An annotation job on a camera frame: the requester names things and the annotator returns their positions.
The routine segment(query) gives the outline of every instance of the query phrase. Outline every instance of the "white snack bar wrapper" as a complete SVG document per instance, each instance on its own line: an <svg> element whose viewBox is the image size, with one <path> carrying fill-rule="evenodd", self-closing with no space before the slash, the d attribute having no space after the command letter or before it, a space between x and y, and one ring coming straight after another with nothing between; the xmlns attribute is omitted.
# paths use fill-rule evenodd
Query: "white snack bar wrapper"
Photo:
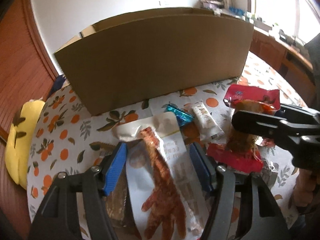
<svg viewBox="0 0 320 240"><path fill-rule="evenodd" d="M191 106L191 113L194 115L194 122L200 132L200 140L219 139L224 135L224 131L213 119L204 103L198 102Z"/></svg>
<svg viewBox="0 0 320 240"><path fill-rule="evenodd" d="M129 142L141 138L140 131L147 127L151 127L162 142L159 152L169 166L185 208L187 229L185 240L197 240L203 232L209 212L174 113L167 112L123 124L116 127L113 133L119 140ZM153 169L144 141L128 149L126 174L134 221L142 239L146 239L144 231L151 209L143 212L141 207L155 186ZM161 237L162 225L160 224L151 239L161 240ZM176 225L174 225L172 240L180 240Z"/></svg>

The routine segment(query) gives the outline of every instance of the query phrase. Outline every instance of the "wooden door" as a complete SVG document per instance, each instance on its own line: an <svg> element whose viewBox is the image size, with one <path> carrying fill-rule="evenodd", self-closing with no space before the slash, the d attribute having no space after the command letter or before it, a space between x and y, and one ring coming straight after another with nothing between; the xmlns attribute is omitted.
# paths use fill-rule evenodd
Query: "wooden door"
<svg viewBox="0 0 320 240"><path fill-rule="evenodd" d="M30 8L29 0L15 0L0 22L0 136L4 139L17 109L30 99L45 99L57 76L41 49ZM31 225L27 193L10 178L4 150L0 144L0 208L26 239Z"/></svg>

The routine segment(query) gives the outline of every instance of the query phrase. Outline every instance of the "metal screw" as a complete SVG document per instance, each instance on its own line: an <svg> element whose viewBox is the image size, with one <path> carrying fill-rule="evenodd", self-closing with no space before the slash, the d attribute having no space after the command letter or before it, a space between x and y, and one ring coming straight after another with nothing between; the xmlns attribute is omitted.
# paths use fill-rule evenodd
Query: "metal screw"
<svg viewBox="0 0 320 240"><path fill-rule="evenodd" d="M97 172L97 171L100 171L100 167L99 167L99 166L92 166L92 167L91 167L91 170L92 170L93 172Z"/></svg>
<svg viewBox="0 0 320 240"><path fill-rule="evenodd" d="M58 178L59 178L59 179L63 179L63 178L66 177L66 175L67 175L67 174L66 174L65 172L59 172L59 173L58 173Z"/></svg>
<svg viewBox="0 0 320 240"><path fill-rule="evenodd" d="M282 124L288 124L289 122L287 120L280 120L280 123Z"/></svg>
<svg viewBox="0 0 320 240"><path fill-rule="evenodd" d="M221 166L221 165L219 165L219 166L217 167L217 170L218 170L219 172L225 172L225 171L226 171L226 168L223 167L223 166Z"/></svg>

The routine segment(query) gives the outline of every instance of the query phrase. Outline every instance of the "table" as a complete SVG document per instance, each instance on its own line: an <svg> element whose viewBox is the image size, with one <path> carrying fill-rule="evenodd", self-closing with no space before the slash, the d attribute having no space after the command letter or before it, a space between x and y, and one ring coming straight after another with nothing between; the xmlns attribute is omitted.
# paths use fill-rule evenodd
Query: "table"
<svg viewBox="0 0 320 240"><path fill-rule="evenodd" d="M28 205L31 221L52 183L52 178L60 172L77 174L99 163L106 151L112 151L118 143L111 128L117 123L127 123L137 119L163 113L167 104L179 108L202 100L222 129L230 126L230 109L222 99L227 88L233 84L259 86L277 89L280 102L306 106L297 92L268 64L249 52L242 76L206 85L188 88L122 107L99 116L91 116L81 103L71 86L58 90L44 105L37 123L28 162ZM199 133L193 129L182 129L186 144L200 141ZM225 143L226 136L218 143ZM279 147L260 147L261 157L279 164L277 182L271 189L288 227L297 219L298 213L292 205L291 195L299 171L291 164L292 156ZM83 205L78 204L80 226L84 239L88 228L84 220ZM238 210L234 208L233 224L237 222Z"/></svg>

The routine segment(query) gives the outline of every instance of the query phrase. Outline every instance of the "yellow plush toy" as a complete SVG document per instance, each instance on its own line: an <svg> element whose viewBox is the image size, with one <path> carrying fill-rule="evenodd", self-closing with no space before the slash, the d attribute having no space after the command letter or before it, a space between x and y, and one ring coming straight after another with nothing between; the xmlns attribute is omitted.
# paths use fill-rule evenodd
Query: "yellow plush toy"
<svg viewBox="0 0 320 240"><path fill-rule="evenodd" d="M28 158L32 136L44 101L26 102L13 119L5 149L5 166L18 185L27 189Z"/></svg>

